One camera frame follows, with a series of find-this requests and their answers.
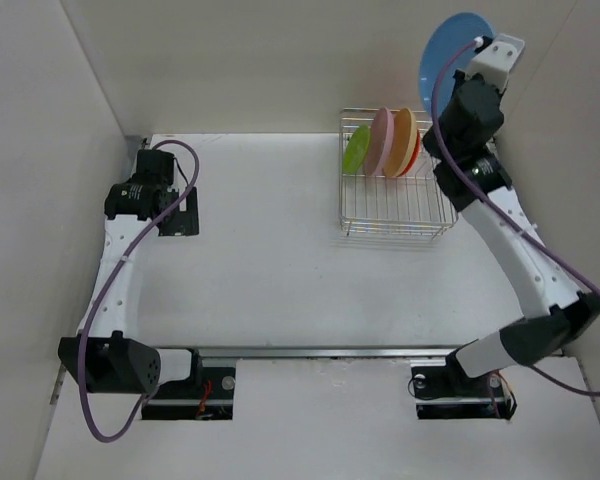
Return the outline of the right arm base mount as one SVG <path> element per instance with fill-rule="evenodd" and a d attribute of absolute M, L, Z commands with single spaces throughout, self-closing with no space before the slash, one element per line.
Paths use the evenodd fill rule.
<path fill-rule="evenodd" d="M 411 368 L 408 391 L 419 420 L 512 419 L 518 403 L 497 373 L 456 380 L 442 365 Z"/>

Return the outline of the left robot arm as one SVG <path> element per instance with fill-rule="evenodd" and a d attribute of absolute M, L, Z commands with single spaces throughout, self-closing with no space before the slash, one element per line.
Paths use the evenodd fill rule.
<path fill-rule="evenodd" d="M 138 339 L 143 271 L 155 241 L 199 232 L 197 190 L 178 190 L 176 166 L 169 152 L 141 150 L 133 175 L 105 200 L 105 245 L 90 306 L 77 334 L 58 347 L 63 366 L 89 393 L 151 394 L 169 382 L 189 397 L 203 387 L 194 351 Z"/>

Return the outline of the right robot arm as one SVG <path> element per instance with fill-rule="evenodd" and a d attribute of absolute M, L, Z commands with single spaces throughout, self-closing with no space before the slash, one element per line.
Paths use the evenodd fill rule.
<path fill-rule="evenodd" d="M 504 122 L 502 94 L 483 76 L 454 73 L 455 85 L 425 150 L 439 163 L 434 176 L 455 210 L 488 246 L 512 286 L 520 319 L 454 350 L 443 381 L 467 393 L 489 374 L 513 365 L 535 368 L 579 338 L 600 315 L 600 291 L 549 255 L 522 210 L 512 181 L 487 146 Z"/>

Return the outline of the red-orange plate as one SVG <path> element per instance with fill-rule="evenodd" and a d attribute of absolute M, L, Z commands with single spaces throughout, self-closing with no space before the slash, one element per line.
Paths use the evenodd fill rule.
<path fill-rule="evenodd" d="M 419 156 L 420 149 L 421 149 L 421 133 L 420 133 L 420 130 L 416 130 L 416 143 L 415 143 L 414 149 L 412 151 L 412 154 L 411 154 L 408 164 L 402 170 L 402 172 L 399 174 L 399 177 L 405 176 L 412 169 L 412 167 L 414 166 L 414 164 Z"/>

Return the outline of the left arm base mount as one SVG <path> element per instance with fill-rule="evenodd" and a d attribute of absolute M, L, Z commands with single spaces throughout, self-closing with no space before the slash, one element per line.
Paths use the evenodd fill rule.
<path fill-rule="evenodd" d="M 229 421 L 233 419 L 237 361 L 195 353 L 188 376 L 162 383 L 142 407 L 145 421 Z"/>

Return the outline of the blue plate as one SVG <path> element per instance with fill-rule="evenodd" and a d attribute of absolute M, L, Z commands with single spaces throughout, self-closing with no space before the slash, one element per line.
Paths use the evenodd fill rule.
<path fill-rule="evenodd" d="M 435 81 L 444 64 L 459 51 L 459 49 L 478 36 L 493 39 L 496 30 L 483 16 L 473 12 L 457 13 L 440 24 L 429 38 L 423 51 L 418 87 L 419 96 L 424 110 L 431 118 L 440 115 L 451 99 L 455 81 L 453 74 L 456 70 L 464 70 L 473 58 L 472 51 L 464 52 L 448 69 L 445 74 L 437 101 L 437 111 L 433 113 L 432 94 Z"/>

